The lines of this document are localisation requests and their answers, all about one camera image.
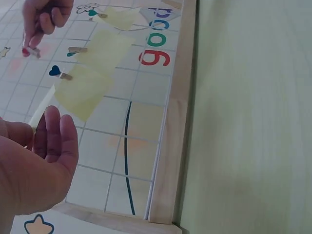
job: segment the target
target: curved black line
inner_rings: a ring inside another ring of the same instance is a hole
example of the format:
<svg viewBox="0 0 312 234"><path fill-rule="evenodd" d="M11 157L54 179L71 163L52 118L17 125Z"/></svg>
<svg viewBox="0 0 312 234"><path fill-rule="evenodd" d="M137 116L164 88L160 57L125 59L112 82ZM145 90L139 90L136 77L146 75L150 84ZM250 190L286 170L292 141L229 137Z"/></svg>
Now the curved black line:
<svg viewBox="0 0 312 234"><path fill-rule="evenodd" d="M130 117L130 110L131 110L131 104L132 102L130 101L129 104L129 109L127 113L127 118L126 118L126 124L125 124L125 139L124 139L124 153L125 153L125 174L128 176L128 149L127 149L127 135L128 135L128 126L129 126L129 117ZM127 189L128 189L128 195L129 195L129 201L130 201L130 206L131 206L131 212L132 215L136 215L135 212L135 207L133 205L133 200L132 200L132 193L131 193L131 187L130 187L130 181L129 178L126 177L126 183L127 183Z"/></svg>

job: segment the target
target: light green surface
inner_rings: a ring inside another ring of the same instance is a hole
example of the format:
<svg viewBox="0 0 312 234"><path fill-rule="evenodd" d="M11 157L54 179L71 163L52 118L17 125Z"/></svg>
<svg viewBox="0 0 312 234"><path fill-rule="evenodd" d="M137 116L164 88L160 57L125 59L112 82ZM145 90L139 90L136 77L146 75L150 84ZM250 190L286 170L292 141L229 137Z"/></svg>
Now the light green surface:
<svg viewBox="0 0 312 234"><path fill-rule="evenodd" d="M312 233L312 1L200 0L181 226Z"/></svg>

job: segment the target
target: flower drawing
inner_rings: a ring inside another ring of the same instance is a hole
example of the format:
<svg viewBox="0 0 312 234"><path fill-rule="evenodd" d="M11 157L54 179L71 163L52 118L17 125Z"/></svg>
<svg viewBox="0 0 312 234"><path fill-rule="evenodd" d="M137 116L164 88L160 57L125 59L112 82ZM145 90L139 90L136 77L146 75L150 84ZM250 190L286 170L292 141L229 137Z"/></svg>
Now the flower drawing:
<svg viewBox="0 0 312 234"><path fill-rule="evenodd" d="M99 4L97 3L89 3L86 5L80 5L77 7L77 14L81 14L83 12L89 12L90 10L94 10L94 8L99 7Z"/></svg>

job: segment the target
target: red letter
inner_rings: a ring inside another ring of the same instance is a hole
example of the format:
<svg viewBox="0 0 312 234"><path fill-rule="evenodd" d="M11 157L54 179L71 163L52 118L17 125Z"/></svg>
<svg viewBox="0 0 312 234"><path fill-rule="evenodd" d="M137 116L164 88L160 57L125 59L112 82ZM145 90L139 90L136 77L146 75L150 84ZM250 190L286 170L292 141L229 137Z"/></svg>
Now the red letter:
<svg viewBox="0 0 312 234"><path fill-rule="evenodd" d="M163 63L164 67L168 66L170 63L170 56L166 52L158 51L158 50L146 50L146 51L144 51L144 55L145 54L152 54L155 56L154 61L152 61L152 62L146 62L146 61L144 61L144 58L143 58L141 63L145 66L153 66L153 65L157 64L160 60L160 56L165 57L165 62ZM141 61L141 58L142 58L142 53L138 57L138 60Z"/></svg>

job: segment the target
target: finger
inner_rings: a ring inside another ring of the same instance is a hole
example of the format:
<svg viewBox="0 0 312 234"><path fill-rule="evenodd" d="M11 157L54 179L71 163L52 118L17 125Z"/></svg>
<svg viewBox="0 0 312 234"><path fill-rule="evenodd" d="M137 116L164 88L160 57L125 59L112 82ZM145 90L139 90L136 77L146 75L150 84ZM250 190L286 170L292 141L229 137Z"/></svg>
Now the finger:
<svg viewBox="0 0 312 234"><path fill-rule="evenodd" d="M36 48L40 44L43 36L44 36L44 33L42 31L36 32L33 38L31 38L29 42L29 46L31 48Z"/></svg>
<svg viewBox="0 0 312 234"><path fill-rule="evenodd" d="M39 17L40 26L44 34L52 34L55 26L51 22L50 15L48 13L42 13Z"/></svg>
<svg viewBox="0 0 312 234"><path fill-rule="evenodd" d="M22 14L24 18L25 31L23 47L27 47L29 46L29 42L36 32L36 9L32 4L29 3L29 1L25 1Z"/></svg>
<svg viewBox="0 0 312 234"><path fill-rule="evenodd" d="M35 133L33 147L34 153L45 159L47 155L47 144L48 144L47 128L45 123L45 116L43 114Z"/></svg>
<svg viewBox="0 0 312 234"><path fill-rule="evenodd" d="M61 155L61 133L59 129L60 114L55 106L49 106L45 112L45 122L47 127L47 158L48 162L56 162Z"/></svg>
<svg viewBox="0 0 312 234"><path fill-rule="evenodd" d="M54 25L59 28L63 27L68 19L66 18L66 15L62 15L58 7L52 9L51 15Z"/></svg>
<svg viewBox="0 0 312 234"><path fill-rule="evenodd" d="M62 154L57 163L62 164L73 176L78 163L78 136L73 119L69 115L60 120L60 134L62 140Z"/></svg>

